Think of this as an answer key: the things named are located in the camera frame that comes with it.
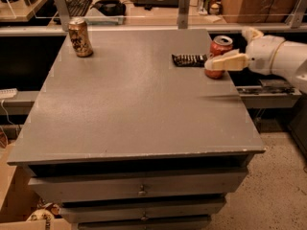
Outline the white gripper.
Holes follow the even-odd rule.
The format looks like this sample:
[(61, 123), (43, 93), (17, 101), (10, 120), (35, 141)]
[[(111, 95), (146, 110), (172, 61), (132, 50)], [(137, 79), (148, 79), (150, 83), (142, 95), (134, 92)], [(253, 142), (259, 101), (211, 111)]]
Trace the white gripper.
[(249, 42), (246, 54), (224, 54), (209, 59), (204, 67), (211, 71), (241, 71), (248, 66), (249, 70), (262, 75), (271, 73), (272, 62), (277, 49), (285, 41), (284, 37), (264, 35), (252, 27), (242, 29), (242, 37)]

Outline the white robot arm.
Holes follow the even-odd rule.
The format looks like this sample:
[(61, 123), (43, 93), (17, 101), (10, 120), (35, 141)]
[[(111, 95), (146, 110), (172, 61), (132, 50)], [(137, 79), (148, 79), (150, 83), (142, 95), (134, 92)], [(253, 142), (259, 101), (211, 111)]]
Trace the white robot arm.
[(231, 50), (209, 58), (204, 68), (209, 71), (250, 71), (262, 75), (277, 75), (303, 93), (307, 93), (307, 45), (284, 37), (264, 35), (244, 27), (242, 36), (248, 45), (244, 53)]

